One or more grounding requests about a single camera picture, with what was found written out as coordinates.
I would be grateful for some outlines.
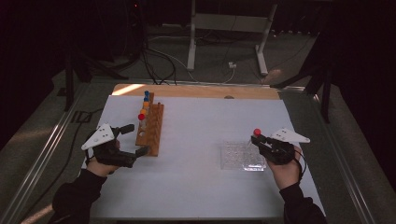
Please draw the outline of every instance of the white table surface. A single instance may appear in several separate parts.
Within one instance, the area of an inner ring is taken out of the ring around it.
[[[139,158],[132,169],[120,168],[110,175],[101,197],[92,205],[92,217],[188,220],[283,216],[283,200],[269,168],[263,172],[220,168],[224,141],[248,141],[255,128],[266,136],[283,127],[293,130],[283,101],[158,96],[154,101],[164,104],[159,157]],[[138,96],[109,96],[98,125],[133,123],[137,127],[142,102],[143,97]],[[138,149],[135,137],[136,131],[120,135],[120,149]],[[301,187],[323,211],[308,168]]]

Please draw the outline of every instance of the metal frame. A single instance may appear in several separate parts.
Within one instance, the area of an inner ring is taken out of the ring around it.
[[[276,4],[271,7],[270,14],[264,17],[229,16],[216,14],[196,13],[195,0],[191,3],[191,37],[189,59],[187,60],[187,70],[192,72],[195,67],[195,29],[229,30],[242,32],[262,33],[262,42],[255,46],[257,61],[262,76],[268,75],[265,64],[263,49],[270,33],[271,25],[276,12]]]

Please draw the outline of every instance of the wooden peg board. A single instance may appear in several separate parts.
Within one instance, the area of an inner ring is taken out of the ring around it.
[[[161,103],[154,104],[154,92],[149,93],[148,115],[146,117],[146,128],[143,129],[139,123],[136,135],[137,146],[149,146],[147,156],[158,157],[161,139],[161,127],[163,126],[163,108]]]

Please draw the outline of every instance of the clear plastic container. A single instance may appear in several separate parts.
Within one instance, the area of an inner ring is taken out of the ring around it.
[[[222,170],[264,171],[265,158],[249,142],[224,141],[221,148]]]

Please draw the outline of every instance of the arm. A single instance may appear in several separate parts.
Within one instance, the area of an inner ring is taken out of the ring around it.
[[[49,223],[89,223],[92,203],[100,197],[107,175],[117,169],[92,158],[73,183],[61,185],[55,193],[52,201],[55,214]]]
[[[300,148],[294,147],[294,149],[301,153]],[[298,161],[300,154],[296,152],[295,157]],[[267,162],[280,189],[279,193],[285,201],[285,224],[327,223],[320,208],[313,203],[311,198],[305,198],[303,191],[300,189],[300,168],[297,161],[291,161],[285,165],[275,165],[270,161]]]

